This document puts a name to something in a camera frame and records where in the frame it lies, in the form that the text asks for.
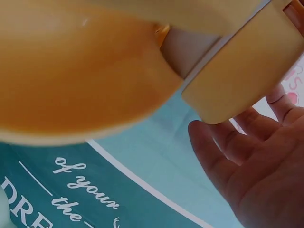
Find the finger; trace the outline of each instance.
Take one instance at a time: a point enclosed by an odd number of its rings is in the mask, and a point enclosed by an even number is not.
[[[251,156],[260,143],[256,138],[239,133],[229,121],[210,125],[209,129],[223,153],[239,165]]]
[[[261,115],[254,108],[247,109],[234,119],[246,134],[262,141],[269,139],[281,127],[280,123]]]
[[[275,113],[279,122],[286,126],[290,125],[304,115],[304,109],[296,107],[285,94],[282,85],[279,85],[267,97],[270,108]]]
[[[229,179],[238,166],[228,160],[216,146],[205,123],[201,121],[190,123],[189,135],[201,166],[217,190],[225,196]]]

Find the pink heart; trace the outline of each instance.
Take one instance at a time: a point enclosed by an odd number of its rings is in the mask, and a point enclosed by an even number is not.
[[[290,101],[295,105],[299,103],[299,94],[295,92],[289,92],[287,93],[287,96],[289,97]]]

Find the hand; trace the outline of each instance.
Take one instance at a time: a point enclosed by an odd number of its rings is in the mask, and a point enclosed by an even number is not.
[[[194,121],[191,143],[246,228],[304,228],[304,109],[289,101],[282,86],[266,98],[279,122],[253,108],[235,118],[247,135],[229,121]]]

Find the teal printed surface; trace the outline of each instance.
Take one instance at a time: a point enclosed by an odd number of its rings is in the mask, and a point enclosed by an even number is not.
[[[56,148],[0,144],[0,184],[18,228],[201,227],[87,143]]]
[[[242,228],[192,150],[188,124],[200,119],[180,92],[132,129],[95,140],[133,173],[215,228]]]

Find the teal background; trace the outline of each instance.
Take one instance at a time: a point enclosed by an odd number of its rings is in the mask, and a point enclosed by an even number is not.
[[[188,124],[196,119],[199,117],[178,92],[149,119],[96,141],[137,176],[198,218],[215,228],[241,228],[192,151]]]
[[[56,157],[63,157],[66,164],[85,163],[84,170],[71,173],[53,174],[60,167],[54,163]],[[20,166],[21,161],[29,171],[54,195],[48,195]],[[27,226],[31,226],[38,212],[50,220],[55,228],[84,228],[83,222],[72,222],[62,211],[51,205],[53,198],[67,197],[69,202],[78,202],[73,213],[83,216],[83,221],[95,228],[112,228],[113,220],[120,219],[121,228],[199,228],[166,204],[146,192],[135,182],[118,171],[88,144],[58,147],[30,148],[0,144],[0,183],[7,177],[16,187],[18,198],[10,205],[14,208],[23,195],[34,207],[34,212],[26,216]],[[76,176],[85,176],[86,181],[99,188],[120,204],[118,210],[107,208],[84,188],[69,189],[68,183],[75,183]],[[10,188],[5,189],[10,198]],[[19,217],[11,215],[18,228],[26,227]]]

